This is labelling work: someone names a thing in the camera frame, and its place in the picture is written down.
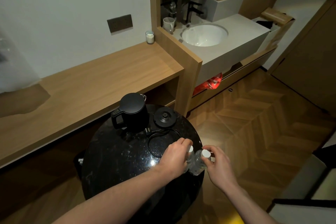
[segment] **kettle lid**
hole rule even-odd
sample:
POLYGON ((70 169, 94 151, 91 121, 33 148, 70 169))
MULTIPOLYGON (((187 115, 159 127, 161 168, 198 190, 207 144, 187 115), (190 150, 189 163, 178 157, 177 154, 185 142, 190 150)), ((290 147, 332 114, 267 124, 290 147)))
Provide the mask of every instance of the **kettle lid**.
POLYGON ((128 114, 137 113, 145 105, 145 99, 139 93, 128 93, 120 100, 119 109, 128 114))

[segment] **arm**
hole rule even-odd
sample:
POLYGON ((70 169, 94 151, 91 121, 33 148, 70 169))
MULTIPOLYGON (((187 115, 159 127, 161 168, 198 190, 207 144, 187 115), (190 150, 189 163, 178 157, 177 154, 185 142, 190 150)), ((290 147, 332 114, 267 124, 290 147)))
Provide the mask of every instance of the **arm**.
POLYGON ((187 166, 187 146, 193 142, 180 138, 169 145, 160 163, 149 171, 117 184, 76 206, 54 224, 125 223, 158 189, 183 174, 187 166))
POLYGON ((207 165, 212 183, 226 194, 245 224, 277 224, 277 222, 254 202, 241 188, 233 174, 231 163, 219 147, 206 145, 203 149, 213 152, 216 160, 202 158, 207 165))

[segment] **door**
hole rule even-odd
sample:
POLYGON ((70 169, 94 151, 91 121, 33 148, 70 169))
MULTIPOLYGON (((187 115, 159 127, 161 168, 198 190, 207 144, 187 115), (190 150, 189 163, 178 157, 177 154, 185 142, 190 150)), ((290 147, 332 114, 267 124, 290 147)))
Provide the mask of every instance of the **door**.
POLYGON ((336 116, 336 3, 272 75, 336 116))

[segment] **black kettle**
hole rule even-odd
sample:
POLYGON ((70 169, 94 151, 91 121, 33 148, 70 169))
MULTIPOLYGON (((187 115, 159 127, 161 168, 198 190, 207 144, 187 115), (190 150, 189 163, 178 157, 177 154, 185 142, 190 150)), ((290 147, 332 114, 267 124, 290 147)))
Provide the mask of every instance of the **black kettle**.
POLYGON ((115 129, 127 127, 128 131, 141 132, 149 124, 149 114, 145 105, 146 96, 139 93, 129 93, 122 97, 120 105, 111 112, 112 124, 115 129))

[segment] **black faucet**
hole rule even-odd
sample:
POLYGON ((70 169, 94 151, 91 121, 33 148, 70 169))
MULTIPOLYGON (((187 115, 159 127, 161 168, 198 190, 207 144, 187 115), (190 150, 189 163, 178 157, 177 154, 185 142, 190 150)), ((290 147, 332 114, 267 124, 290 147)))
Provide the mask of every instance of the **black faucet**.
POLYGON ((187 11, 187 19, 185 20, 186 23, 191 22, 191 12, 195 12, 197 14, 204 14, 202 11, 198 10, 197 8, 194 7, 194 5, 202 5, 200 3, 196 3, 194 1, 189 1, 188 3, 188 11, 187 11))

